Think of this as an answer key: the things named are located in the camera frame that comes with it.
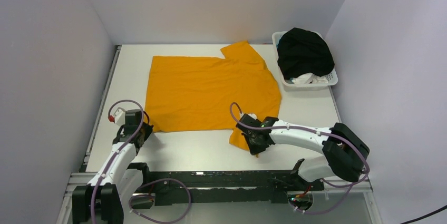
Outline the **yellow t shirt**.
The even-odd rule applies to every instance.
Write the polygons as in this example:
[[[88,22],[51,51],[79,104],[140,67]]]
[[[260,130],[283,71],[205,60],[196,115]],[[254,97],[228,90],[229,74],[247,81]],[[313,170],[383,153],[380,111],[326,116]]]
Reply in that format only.
[[[281,93],[265,60],[246,41],[222,57],[155,56],[145,100],[154,132],[232,130],[229,143],[248,149],[237,113],[278,116]]]

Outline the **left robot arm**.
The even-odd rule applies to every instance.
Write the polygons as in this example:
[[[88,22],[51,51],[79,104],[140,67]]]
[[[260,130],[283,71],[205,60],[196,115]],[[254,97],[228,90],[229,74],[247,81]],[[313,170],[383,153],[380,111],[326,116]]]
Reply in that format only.
[[[127,201],[151,187],[149,167],[134,162],[153,131],[146,112],[118,108],[109,121],[119,125],[112,150],[100,171],[72,193],[73,223],[123,223]]]

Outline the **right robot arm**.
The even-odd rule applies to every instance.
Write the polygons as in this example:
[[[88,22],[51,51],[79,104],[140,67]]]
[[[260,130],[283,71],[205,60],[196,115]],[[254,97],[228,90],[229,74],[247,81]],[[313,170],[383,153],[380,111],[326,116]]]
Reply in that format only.
[[[292,169],[290,182],[303,190],[311,182],[337,176],[357,183],[366,177],[369,147],[345,124],[315,128],[288,123],[275,117],[263,121],[244,114],[236,121],[252,155],[264,152],[275,144],[292,145],[317,152],[314,158],[301,158]]]

